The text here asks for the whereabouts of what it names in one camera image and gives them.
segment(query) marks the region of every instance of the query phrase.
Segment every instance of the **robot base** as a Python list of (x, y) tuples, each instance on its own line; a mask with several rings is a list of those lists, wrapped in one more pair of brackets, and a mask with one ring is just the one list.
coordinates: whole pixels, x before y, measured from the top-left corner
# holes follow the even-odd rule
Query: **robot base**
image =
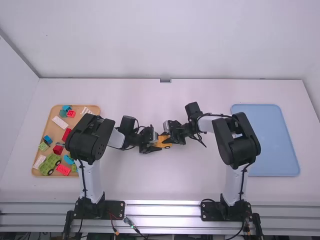
[(237, 201), (233, 206), (228, 206), (222, 194), (220, 202), (201, 202), (201, 220), (204, 222), (242, 222), (244, 215), (252, 215), (251, 204), (244, 200)]
[(105, 200), (105, 194), (101, 200), (94, 204), (88, 198), (78, 198), (73, 211), (73, 219), (101, 219), (123, 220), (125, 217), (124, 201)]

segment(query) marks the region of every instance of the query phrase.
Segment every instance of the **blue tray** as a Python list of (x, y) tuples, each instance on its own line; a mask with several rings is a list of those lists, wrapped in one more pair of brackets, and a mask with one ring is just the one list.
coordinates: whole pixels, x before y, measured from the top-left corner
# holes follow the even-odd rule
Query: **blue tray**
[(232, 114), (244, 112), (261, 144), (249, 176), (295, 177), (300, 167), (279, 106), (274, 104), (235, 104)]

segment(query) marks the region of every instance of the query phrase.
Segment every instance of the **metal rail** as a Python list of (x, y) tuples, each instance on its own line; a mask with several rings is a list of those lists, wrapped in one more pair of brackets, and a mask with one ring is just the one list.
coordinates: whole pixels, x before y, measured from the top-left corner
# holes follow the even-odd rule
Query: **metal rail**
[[(0, 202), (0, 231), (62, 232), (66, 212), (74, 203)], [(320, 236), (320, 206), (252, 205), (265, 235)], [(236, 234), (240, 222), (203, 222), (197, 201), (126, 201), (125, 214), (143, 234)], [(114, 221), (120, 233), (135, 233)], [(80, 220), (72, 222), (72, 232)], [(109, 220), (84, 220), (82, 232), (113, 233)]]

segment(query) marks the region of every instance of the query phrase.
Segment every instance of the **white tabletop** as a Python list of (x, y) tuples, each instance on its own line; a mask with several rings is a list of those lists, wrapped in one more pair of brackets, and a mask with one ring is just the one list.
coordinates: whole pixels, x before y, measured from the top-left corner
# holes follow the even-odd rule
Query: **white tabletop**
[[(185, 105), (197, 101), (206, 113), (229, 114), (233, 104), (280, 106), (300, 165), (297, 177), (249, 177), (250, 202), (320, 204), (319, 120), (301, 80), (246, 79), (41, 79), (0, 182), (1, 201), (74, 202), (80, 181), (71, 177), (35, 177), (31, 167), (52, 106), (98, 105), (101, 116), (120, 125), (123, 115), (152, 124), (162, 133), (165, 120), (187, 122)], [(208, 148), (188, 139), (151, 154), (108, 148), (101, 159), (107, 199), (219, 199), (226, 166), (212, 134)]]

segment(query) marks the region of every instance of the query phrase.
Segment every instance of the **blue toy block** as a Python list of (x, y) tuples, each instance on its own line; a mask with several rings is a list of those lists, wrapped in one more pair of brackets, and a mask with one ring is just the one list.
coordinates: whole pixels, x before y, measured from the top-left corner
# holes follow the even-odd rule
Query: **blue toy block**
[(52, 144), (52, 139), (48, 135), (45, 135), (43, 139), (46, 141), (47, 144)]
[(68, 112), (69, 110), (72, 110), (72, 108), (69, 105), (62, 106), (62, 109)]
[(59, 115), (62, 118), (66, 118), (67, 117), (67, 112), (65, 110), (61, 109), (60, 112), (59, 112)]
[(66, 162), (67, 164), (69, 164), (69, 165), (75, 164), (75, 161), (74, 161), (73, 159), (69, 158), (68, 155), (64, 155), (64, 156), (63, 156), (63, 160), (65, 160), (65, 162)]

